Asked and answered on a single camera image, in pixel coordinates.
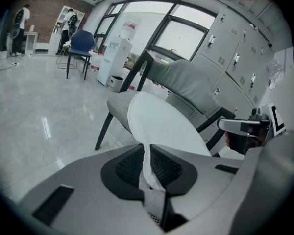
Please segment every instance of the gray fabric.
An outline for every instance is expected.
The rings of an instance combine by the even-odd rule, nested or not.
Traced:
[[[113,95],[107,101],[109,112],[130,132],[127,111],[130,102],[138,91],[127,91]]]
[[[155,60],[147,77],[185,98],[206,116],[219,107],[205,71],[190,61],[163,64]]]

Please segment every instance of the chair backrest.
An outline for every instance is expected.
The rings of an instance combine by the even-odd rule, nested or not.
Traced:
[[[95,44],[93,35],[86,30],[78,30],[71,37],[71,49],[88,52]]]
[[[185,98],[205,116],[220,107],[210,90],[206,72],[190,61],[163,64],[155,60],[147,78]]]

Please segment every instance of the black backpack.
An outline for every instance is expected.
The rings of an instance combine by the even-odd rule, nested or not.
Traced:
[[[19,10],[15,15],[14,24],[20,24],[23,15],[24,15],[24,10],[23,9]]]
[[[68,20],[68,26],[75,26],[76,22],[78,20],[77,14],[73,14],[70,19]]]

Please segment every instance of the gray armchair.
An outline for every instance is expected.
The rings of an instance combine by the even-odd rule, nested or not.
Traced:
[[[145,62],[147,62],[147,64],[141,76],[137,91],[127,91],[135,75],[139,72]],[[115,94],[107,101],[109,113],[98,137],[95,150],[100,148],[113,116],[129,132],[131,132],[127,121],[128,106],[136,93],[142,89],[146,78],[149,78],[180,95],[205,116],[211,116],[211,114],[213,114],[212,117],[197,128],[198,133],[203,131],[221,116],[229,119],[235,117],[232,112],[218,104],[210,91],[210,86],[208,84],[209,79],[206,73],[198,66],[186,60],[177,60],[170,64],[163,64],[154,60],[149,52],[145,50],[130,71],[119,93]],[[223,130],[218,130],[215,133],[206,144],[208,150],[212,149],[223,134]]]

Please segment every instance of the black pants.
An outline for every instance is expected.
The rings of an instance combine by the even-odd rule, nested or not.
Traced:
[[[61,52],[63,44],[65,44],[65,42],[67,42],[69,40],[69,31],[68,30],[63,30],[61,33],[61,39],[60,39],[60,43],[59,43],[59,47],[58,47],[58,53]]]
[[[24,36],[24,29],[20,29],[19,34],[12,41],[12,53],[14,54],[16,52],[21,53],[23,36]]]

